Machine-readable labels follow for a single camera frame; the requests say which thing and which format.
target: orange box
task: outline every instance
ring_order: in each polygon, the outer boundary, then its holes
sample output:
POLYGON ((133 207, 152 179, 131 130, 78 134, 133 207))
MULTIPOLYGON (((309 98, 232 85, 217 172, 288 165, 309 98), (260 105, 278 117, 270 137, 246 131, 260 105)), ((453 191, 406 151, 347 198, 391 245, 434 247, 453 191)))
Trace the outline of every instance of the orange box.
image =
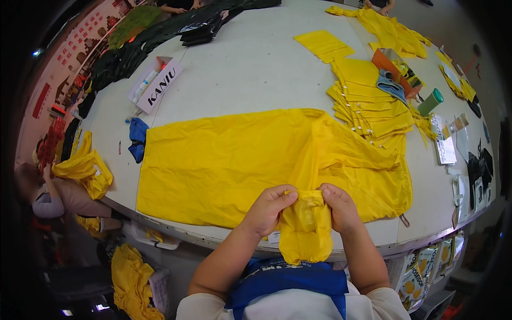
POLYGON ((372 62, 379 69, 391 71, 391 73, 393 74, 393 81, 400 77, 399 83, 403 87, 403 90, 406 94, 406 100, 414 98, 416 94, 421 90, 421 88, 423 88, 423 85, 419 84, 414 88, 411 87, 411 85, 407 82, 407 79, 402 77, 400 71, 395 67, 394 64, 391 63, 390 60, 395 59, 398 59, 399 62, 403 62, 402 58, 400 58, 393 49, 377 49, 373 54, 372 62))

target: hand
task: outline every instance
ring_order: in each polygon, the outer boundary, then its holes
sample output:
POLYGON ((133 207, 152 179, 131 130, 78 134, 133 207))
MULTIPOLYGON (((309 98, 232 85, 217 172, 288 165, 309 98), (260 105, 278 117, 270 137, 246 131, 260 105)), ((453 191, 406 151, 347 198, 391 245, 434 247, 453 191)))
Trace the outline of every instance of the hand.
POLYGON ((199 4, 199 2, 197 2, 197 3, 196 3, 196 2, 194 1, 194 4, 192 5, 192 8, 190 8, 190 9, 191 9, 191 10, 193 10, 193 9, 199 9, 199 8, 201 8, 201 7, 203 7, 203 5, 200 5, 200 4, 199 4))
POLYGON ((324 201, 332 210, 332 228, 342 233, 358 224, 362 225, 354 200, 343 189, 330 183, 322 183, 317 190, 322 190, 324 201))
POLYGON ((43 169, 42 169, 42 178, 45 180, 45 182, 48 182, 52 180, 52 163, 48 163, 43 169))
POLYGON ((282 184, 263 190, 245 215, 241 225, 266 237, 275 230, 279 222, 279 212, 297 200, 297 190, 290 184, 282 184), (285 191, 292 191, 283 196, 285 191))
POLYGON ((172 8, 172 12, 175 13, 175 14, 181 14, 181 13, 187 12, 187 10, 185 10, 183 8, 179 8, 179 9, 172 8))

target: blue apron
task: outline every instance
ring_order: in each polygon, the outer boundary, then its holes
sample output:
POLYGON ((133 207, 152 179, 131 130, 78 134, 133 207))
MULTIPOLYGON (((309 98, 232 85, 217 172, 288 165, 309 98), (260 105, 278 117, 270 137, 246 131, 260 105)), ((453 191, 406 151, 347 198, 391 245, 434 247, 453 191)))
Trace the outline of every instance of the blue apron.
POLYGON ((233 309, 234 320, 242 320, 249 302, 286 289, 304 289, 330 296, 345 319, 345 293, 349 289, 343 270, 332 270, 325 262, 301 262, 294 266, 283 258, 251 259, 241 279, 231 289, 224 308, 233 309))

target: white shirt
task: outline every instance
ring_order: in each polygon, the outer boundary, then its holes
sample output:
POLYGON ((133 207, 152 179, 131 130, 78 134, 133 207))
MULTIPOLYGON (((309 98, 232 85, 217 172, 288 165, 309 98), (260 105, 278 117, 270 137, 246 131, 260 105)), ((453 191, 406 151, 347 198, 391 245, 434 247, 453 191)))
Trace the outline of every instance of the white shirt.
MULTIPOLYGON (((391 288, 378 288, 361 295, 347 281, 345 294, 346 320, 411 319, 391 288)), ((208 293, 196 293, 184 298, 178 306, 176 320, 233 320, 226 303, 208 293)), ((244 319, 343 319, 328 295, 303 289, 287 289, 252 300, 244 311, 244 319)))

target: green fabric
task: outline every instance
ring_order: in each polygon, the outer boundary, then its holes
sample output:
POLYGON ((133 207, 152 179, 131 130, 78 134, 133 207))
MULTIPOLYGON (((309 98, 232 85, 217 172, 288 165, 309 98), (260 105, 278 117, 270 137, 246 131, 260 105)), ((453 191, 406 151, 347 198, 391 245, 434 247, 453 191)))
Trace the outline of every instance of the green fabric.
POLYGON ((119 49, 123 43, 139 34, 160 14, 160 8, 139 6, 133 8, 121 21, 109 37, 109 50, 119 49))

